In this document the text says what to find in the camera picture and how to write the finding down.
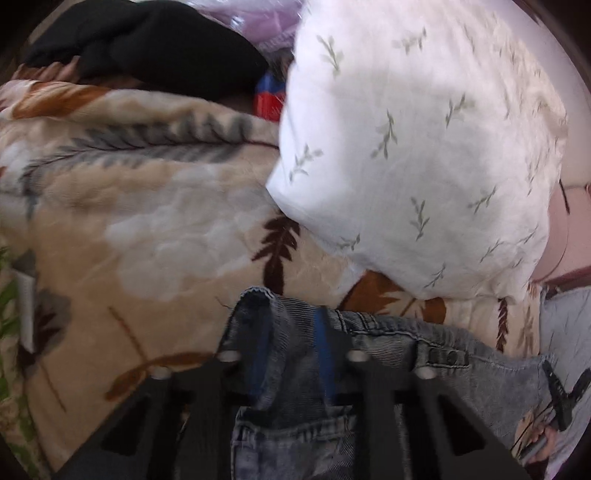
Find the black fabric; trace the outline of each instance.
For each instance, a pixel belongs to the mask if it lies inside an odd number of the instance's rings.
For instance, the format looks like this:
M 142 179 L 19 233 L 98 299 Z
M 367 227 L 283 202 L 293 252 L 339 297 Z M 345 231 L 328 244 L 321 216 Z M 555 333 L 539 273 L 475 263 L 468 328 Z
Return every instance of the black fabric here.
M 267 70 L 248 40 L 170 0 L 73 5 L 31 46 L 25 64 L 66 64 L 76 55 L 82 79 L 124 73 L 207 100 L 250 92 Z

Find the blanket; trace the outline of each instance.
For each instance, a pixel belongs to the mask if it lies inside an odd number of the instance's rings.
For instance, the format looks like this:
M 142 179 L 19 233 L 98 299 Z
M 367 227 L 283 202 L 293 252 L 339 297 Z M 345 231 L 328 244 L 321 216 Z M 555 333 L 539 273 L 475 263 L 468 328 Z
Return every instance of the blanket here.
M 538 352 L 536 286 L 513 305 L 416 300 L 325 253 L 267 194 L 277 137 L 272 122 L 195 98 L 0 87 L 0 227 L 22 286 L 17 357 L 53 469 L 153 366 L 209 358 L 252 285 L 463 327 L 510 356 Z

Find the white pillowcase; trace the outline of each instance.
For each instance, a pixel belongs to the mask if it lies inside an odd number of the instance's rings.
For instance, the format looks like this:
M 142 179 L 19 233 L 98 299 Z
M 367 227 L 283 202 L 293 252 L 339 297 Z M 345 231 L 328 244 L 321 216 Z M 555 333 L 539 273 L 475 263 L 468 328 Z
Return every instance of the white pillowcase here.
M 566 113 L 467 0 L 311 0 L 267 188 L 326 248 L 419 299 L 521 300 L 548 237 Z

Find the denim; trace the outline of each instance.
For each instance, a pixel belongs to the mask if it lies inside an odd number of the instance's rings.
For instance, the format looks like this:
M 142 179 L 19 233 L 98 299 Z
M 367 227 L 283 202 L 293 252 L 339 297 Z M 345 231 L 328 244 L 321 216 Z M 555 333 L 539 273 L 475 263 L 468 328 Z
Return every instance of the denim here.
M 303 301 L 254 287 L 243 293 L 229 319 L 221 349 L 235 348 L 240 325 L 260 316 L 272 321 L 262 388 L 254 405 L 240 409 L 236 418 L 235 480 L 353 478 L 356 418 L 351 407 L 331 406 L 324 398 L 315 311 Z M 432 367 L 507 448 L 523 416 L 549 398 L 543 356 L 511 359 L 466 330 L 420 320 L 330 309 L 328 316 L 332 328 L 350 334 L 356 348 L 385 365 L 407 371 Z M 408 426 L 395 413 L 404 451 Z

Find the beige blanket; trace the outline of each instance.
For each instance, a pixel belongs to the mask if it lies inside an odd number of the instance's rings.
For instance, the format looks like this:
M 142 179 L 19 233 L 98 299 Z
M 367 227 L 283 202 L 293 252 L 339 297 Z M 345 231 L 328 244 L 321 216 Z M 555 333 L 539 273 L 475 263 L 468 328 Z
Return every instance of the beige blanket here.
M 208 358 L 252 285 L 538 351 L 537 287 L 518 305 L 418 301 L 325 254 L 266 193 L 275 124 L 198 99 L 30 80 L 1 87 L 0 109 L 2 234 L 20 278 L 36 279 L 20 292 L 34 314 L 22 312 L 18 359 L 54 469 L 151 366 Z

